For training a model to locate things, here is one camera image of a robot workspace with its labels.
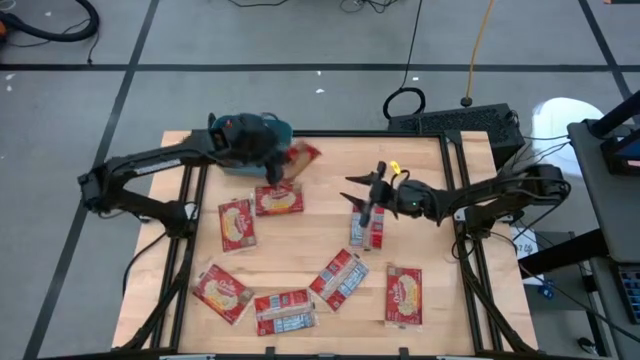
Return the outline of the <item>grey equipment cart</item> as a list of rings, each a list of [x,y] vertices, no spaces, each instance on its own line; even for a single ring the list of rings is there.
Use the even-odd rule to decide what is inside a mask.
[[[640,325],[629,321],[620,295],[617,266],[640,265],[640,177],[609,173],[600,149],[602,141],[585,123],[572,123],[568,134],[586,184],[608,254],[590,260],[606,317],[640,338]]]

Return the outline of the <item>red popcorn bag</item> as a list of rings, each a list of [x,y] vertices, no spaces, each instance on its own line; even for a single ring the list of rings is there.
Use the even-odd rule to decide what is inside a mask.
[[[198,276],[192,294],[228,324],[235,325],[255,292],[218,265],[212,264]]]
[[[401,329],[423,325],[422,270],[390,264],[386,269],[385,324]]]
[[[286,161],[283,166],[283,180],[290,182],[299,176],[321,152],[313,145],[304,141],[290,146],[286,152]]]
[[[336,312],[369,274],[369,267],[355,253],[346,249],[323,268],[309,289]]]
[[[258,336],[298,331],[318,324],[315,303],[307,289],[255,298],[254,308]]]
[[[282,215],[304,211],[303,190],[300,184],[260,186],[254,189],[257,216]]]
[[[222,250],[225,253],[245,250],[257,245],[252,202],[235,199],[218,206]]]
[[[384,235],[384,209],[374,206],[366,228],[360,226],[361,213],[352,208],[351,235],[349,245],[366,251],[382,248]]]

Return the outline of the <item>dark keyboard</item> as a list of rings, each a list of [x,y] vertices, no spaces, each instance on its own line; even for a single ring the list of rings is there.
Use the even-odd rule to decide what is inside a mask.
[[[617,285],[630,322],[640,324],[640,268],[618,267]]]

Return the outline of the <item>black aluminium table frame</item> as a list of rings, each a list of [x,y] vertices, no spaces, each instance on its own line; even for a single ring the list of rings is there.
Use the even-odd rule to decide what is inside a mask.
[[[305,131],[302,138],[321,155],[300,177],[305,209],[298,214],[260,218],[256,247],[224,253],[218,206],[249,194],[254,178],[176,168],[157,173],[150,194],[161,201],[184,198],[200,204],[195,239],[167,240],[158,223],[144,225],[137,241],[139,260],[133,265],[113,343],[123,346],[142,326],[180,266],[186,248],[194,255],[194,272],[216,264],[260,296],[307,287],[327,263],[348,244],[351,206],[346,193],[363,197],[365,186],[346,180],[375,169],[379,161],[396,161],[414,179],[435,188],[451,188],[491,178],[495,167],[488,137],[466,132],[459,143],[443,137],[398,135],[383,131]],[[258,336],[255,314],[247,310],[228,324],[189,290],[169,306],[150,340],[153,347],[181,353],[297,355],[312,360],[350,355],[471,355],[477,348],[506,349],[482,305],[463,284],[460,266],[451,255],[455,228],[450,220],[435,225],[426,219],[387,216],[383,246],[366,253],[369,274],[336,312],[316,304],[316,327],[281,335]],[[412,267],[423,274],[423,325],[399,329],[384,321],[389,264]]]

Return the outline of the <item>white paper sheet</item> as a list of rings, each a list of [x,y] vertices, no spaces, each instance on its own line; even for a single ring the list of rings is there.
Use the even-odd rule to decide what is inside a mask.
[[[522,235],[519,233],[522,231],[520,227],[511,227],[511,235],[513,241],[517,247],[517,259],[534,255],[538,252],[539,246],[536,240],[535,233],[532,230],[526,230]],[[523,280],[524,285],[541,286],[543,284],[544,276],[538,275],[537,278],[529,277]]]

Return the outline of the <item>black cart support beam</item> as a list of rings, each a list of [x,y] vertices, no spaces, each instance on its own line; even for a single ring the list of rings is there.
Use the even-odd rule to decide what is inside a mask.
[[[609,249],[602,231],[595,229],[520,259],[518,263],[521,278],[527,279],[594,257],[608,255]]]

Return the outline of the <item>white round stool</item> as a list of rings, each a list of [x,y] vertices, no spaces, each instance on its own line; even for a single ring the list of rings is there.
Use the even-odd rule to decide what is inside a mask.
[[[533,162],[559,167],[567,181],[585,188],[575,151],[567,138],[567,127],[602,116],[595,106],[572,98],[558,97],[538,104],[533,110],[529,135]]]

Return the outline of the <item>black computer case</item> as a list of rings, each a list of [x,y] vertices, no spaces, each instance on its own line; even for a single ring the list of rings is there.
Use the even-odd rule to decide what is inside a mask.
[[[515,113],[506,103],[392,117],[388,129],[417,134],[486,132],[495,156],[500,152],[510,156],[525,144]]]

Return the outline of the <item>black pole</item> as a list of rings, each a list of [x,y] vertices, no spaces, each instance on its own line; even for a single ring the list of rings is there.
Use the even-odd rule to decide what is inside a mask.
[[[600,120],[588,123],[588,129],[593,136],[602,138],[638,114],[640,114],[640,90],[609,111]]]

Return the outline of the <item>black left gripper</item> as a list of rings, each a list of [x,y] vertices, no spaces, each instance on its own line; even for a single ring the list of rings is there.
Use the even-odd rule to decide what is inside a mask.
[[[239,152],[229,167],[239,164],[264,166],[267,183],[274,185],[280,182],[283,179],[285,150],[279,149],[276,134],[264,121],[254,114],[241,113],[231,116],[227,126],[236,130],[233,149]]]

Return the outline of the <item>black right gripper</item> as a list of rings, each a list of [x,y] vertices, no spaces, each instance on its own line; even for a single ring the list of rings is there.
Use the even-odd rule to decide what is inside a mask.
[[[404,211],[400,201],[400,191],[394,189],[391,183],[384,180],[386,169],[386,163],[379,161],[376,170],[369,174],[346,177],[347,181],[366,185],[370,188],[367,200],[342,193],[342,196],[351,202],[357,211],[361,213],[361,227],[367,227],[372,209],[375,205],[390,210],[395,217],[398,217],[398,215]]]

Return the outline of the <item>dark blue device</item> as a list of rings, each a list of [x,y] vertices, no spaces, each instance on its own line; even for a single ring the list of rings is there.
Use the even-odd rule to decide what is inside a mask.
[[[605,140],[600,149],[612,175],[640,176],[640,130]]]

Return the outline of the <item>teal plastic basket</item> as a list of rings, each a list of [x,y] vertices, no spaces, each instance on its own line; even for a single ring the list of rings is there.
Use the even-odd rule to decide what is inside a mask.
[[[289,123],[279,119],[275,114],[263,112],[254,114],[264,121],[277,136],[278,147],[280,150],[286,150],[292,143],[293,129]],[[231,118],[231,115],[224,115],[217,118],[213,113],[208,115],[208,127],[210,129],[221,128],[224,123]],[[245,177],[264,177],[266,168],[256,165],[233,165],[231,167],[223,167],[222,170],[229,175],[245,176]]]

